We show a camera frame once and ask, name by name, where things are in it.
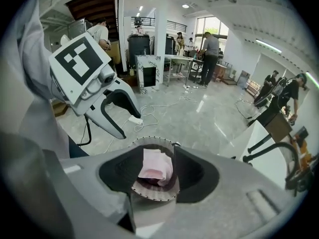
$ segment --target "staircase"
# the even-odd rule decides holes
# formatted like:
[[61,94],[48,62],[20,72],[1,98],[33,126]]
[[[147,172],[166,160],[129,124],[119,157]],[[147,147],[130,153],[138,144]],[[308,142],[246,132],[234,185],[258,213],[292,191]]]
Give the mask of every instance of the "staircase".
[[72,0],[66,5],[75,20],[85,18],[94,24],[99,18],[106,18],[110,25],[109,40],[119,40],[116,26],[115,0]]

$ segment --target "white t-shirt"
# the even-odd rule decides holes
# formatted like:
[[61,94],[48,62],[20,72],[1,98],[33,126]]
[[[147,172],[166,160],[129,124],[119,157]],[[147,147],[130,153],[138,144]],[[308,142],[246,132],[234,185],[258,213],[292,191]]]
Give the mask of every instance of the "white t-shirt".
[[185,45],[185,51],[191,51],[191,50],[193,50],[193,47],[194,47],[194,42],[193,42],[193,41],[189,41],[189,42],[187,43],[187,45],[188,45],[189,47],[187,47],[187,46]]
[[87,30],[94,40],[99,43],[99,40],[103,39],[109,43],[109,31],[107,27],[101,25],[92,26]]

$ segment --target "power strip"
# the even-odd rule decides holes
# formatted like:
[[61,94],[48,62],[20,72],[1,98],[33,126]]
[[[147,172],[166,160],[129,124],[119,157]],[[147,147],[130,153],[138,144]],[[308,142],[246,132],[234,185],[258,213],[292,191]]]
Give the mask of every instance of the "power strip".
[[137,125],[142,125],[143,124],[143,120],[142,119],[138,119],[138,118],[134,117],[133,115],[130,116],[129,121],[133,122],[134,124],[137,124]]

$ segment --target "man in gray shirt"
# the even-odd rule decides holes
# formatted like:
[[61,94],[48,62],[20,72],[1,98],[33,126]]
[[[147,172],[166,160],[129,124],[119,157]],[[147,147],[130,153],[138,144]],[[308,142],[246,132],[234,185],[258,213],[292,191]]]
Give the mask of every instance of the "man in gray shirt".
[[199,85],[206,88],[213,76],[218,61],[219,41],[209,32],[205,32],[204,37],[206,40],[204,41],[203,49],[198,54],[198,57],[200,57],[206,51]]

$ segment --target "man in black shirt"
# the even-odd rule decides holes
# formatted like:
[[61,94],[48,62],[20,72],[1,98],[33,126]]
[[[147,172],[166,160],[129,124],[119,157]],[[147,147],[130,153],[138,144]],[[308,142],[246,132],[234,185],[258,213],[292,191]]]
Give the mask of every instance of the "man in black shirt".
[[297,119],[298,110],[298,94],[299,87],[305,88],[307,83],[307,77],[304,73],[298,74],[295,78],[287,81],[287,84],[279,96],[273,97],[269,108],[260,114],[256,119],[250,121],[248,126],[254,123],[256,120],[263,126],[266,126],[284,107],[290,98],[294,99],[294,114],[291,117],[292,121]]
[[259,95],[254,100],[254,104],[259,101],[262,97],[267,95],[271,88],[276,84],[276,76],[278,75],[278,72],[275,70],[272,75],[268,75],[264,81],[264,85],[260,90]]

